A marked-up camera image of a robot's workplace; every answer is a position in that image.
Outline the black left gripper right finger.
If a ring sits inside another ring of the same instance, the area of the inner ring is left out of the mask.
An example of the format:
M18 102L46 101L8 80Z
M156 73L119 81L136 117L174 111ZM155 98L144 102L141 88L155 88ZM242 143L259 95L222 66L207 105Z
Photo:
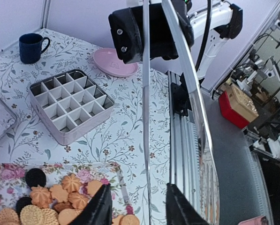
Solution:
M166 223L168 225L208 225L175 184L166 185Z

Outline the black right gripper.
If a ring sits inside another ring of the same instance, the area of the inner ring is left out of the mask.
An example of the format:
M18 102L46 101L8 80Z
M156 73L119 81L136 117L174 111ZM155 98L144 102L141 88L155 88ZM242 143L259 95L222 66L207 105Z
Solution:
M192 7L190 0L171 1L180 27L189 47L194 44L194 31L187 12ZM150 58L162 57L175 60L178 53L165 13L160 3L149 5ZM112 12L108 16L112 39L117 56L125 64L141 62L144 52L143 7L128 7Z

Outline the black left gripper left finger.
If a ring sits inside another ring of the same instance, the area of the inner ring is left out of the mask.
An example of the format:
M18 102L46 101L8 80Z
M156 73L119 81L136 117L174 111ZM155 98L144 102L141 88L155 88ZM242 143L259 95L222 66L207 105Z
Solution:
M70 225L111 225L112 224L111 185L103 184L84 210Z

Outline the silver white tongs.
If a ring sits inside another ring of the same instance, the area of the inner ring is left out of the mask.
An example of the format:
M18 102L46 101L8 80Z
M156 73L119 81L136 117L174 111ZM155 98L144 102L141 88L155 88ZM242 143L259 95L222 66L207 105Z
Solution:
M211 131L200 90L197 68L194 65L190 48L182 32L177 14L171 1L172 0L164 0L161 5L171 30L183 69L181 84L172 84L170 87L172 109L175 113L181 116L185 116L188 109L191 109L197 130L199 150L203 152L206 147L212 147L213 150Z

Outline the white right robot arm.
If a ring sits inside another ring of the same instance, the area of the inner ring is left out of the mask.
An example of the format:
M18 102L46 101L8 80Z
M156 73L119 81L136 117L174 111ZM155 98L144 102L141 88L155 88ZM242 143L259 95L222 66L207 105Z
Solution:
M190 0L162 0L149 4L150 59L175 60L178 52L169 21L177 19L176 31L181 31L189 48L202 37L196 61L197 77L204 80L206 72L221 47L236 38L242 30L243 10L236 4L220 0L191 15ZM144 7L128 7L112 12L108 21L117 56L125 64L143 61Z

